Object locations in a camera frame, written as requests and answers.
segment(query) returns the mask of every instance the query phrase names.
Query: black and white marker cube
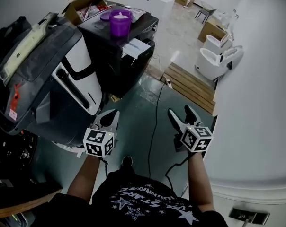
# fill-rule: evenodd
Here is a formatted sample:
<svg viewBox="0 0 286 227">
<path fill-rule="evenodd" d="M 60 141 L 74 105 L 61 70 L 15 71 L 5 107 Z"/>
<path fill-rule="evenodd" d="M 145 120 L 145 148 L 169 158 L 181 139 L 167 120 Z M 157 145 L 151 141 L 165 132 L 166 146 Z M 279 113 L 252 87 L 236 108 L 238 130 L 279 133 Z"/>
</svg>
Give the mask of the black and white marker cube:
<svg viewBox="0 0 286 227">
<path fill-rule="evenodd" d="M 187 126 L 181 142 L 190 152 L 207 151 L 213 135 L 208 127 Z"/>
<path fill-rule="evenodd" d="M 86 154 L 104 158 L 115 146 L 115 135 L 111 132 L 87 128 L 83 144 Z"/>
</svg>

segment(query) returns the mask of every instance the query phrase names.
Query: white table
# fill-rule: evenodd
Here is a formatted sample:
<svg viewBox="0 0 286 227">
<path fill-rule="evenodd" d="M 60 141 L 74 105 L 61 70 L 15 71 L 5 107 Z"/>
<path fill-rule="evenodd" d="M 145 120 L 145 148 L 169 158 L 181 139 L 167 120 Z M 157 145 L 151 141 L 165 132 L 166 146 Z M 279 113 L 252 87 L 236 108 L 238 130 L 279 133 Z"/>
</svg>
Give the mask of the white table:
<svg viewBox="0 0 286 227">
<path fill-rule="evenodd" d="M 151 13 L 158 19 L 169 18 L 175 0 L 119 0 L 120 3 Z"/>
</svg>

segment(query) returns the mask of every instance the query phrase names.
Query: white label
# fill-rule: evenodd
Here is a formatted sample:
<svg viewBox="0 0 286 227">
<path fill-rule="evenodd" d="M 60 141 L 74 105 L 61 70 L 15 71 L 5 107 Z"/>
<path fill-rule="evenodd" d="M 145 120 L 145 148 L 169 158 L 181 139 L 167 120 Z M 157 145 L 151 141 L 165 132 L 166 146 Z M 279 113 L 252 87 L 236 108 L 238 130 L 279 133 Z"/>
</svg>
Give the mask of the white label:
<svg viewBox="0 0 286 227">
<path fill-rule="evenodd" d="M 16 121 L 17 119 L 17 113 L 15 111 L 13 111 L 12 109 L 10 109 L 9 111 L 9 116 L 14 120 Z"/>
</svg>

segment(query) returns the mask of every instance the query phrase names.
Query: shoe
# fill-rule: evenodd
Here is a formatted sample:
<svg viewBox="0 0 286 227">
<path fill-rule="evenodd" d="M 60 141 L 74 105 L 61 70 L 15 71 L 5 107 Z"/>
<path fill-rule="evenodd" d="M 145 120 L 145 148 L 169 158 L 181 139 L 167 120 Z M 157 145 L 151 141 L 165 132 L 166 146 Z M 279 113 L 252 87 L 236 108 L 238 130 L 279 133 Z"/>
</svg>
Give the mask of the shoe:
<svg viewBox="0 0 286 227">
<path fill-rule="evenodd" d="M 130 156 L 126 156 L 123 158 L 121 167 L 130 167 L 133 165 L 133 159 Z"/>
</svg>

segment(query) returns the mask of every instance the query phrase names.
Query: snack package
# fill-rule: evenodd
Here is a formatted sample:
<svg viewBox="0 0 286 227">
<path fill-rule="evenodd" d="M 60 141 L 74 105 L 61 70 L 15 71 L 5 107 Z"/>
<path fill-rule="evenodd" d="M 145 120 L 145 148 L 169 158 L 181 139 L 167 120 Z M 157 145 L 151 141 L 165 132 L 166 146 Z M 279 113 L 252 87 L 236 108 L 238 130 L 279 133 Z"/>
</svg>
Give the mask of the snack package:
<svg viewBox="0 0 286 227">
<path fill-rule="evenodd" d="M 97 13 L 99 13 L 100 11 L 106 10 L 108 9 L 107 6 L 102 6 L 102 5 L 92 5 L 90 4 L 90 7 L 88 8 L 84 19 L 82 20 L 83 22 L 89 18 L 91 18 L 92 16 L 96 15 Z"/>
<path fill-rule="evenodd" d="M 128 11 L 131 11 L 132 13 L 132 23 L 136 22 L 144 13 L 145 11 L 139 10 L 139 9 L 127 9 Z"/>
</svg>

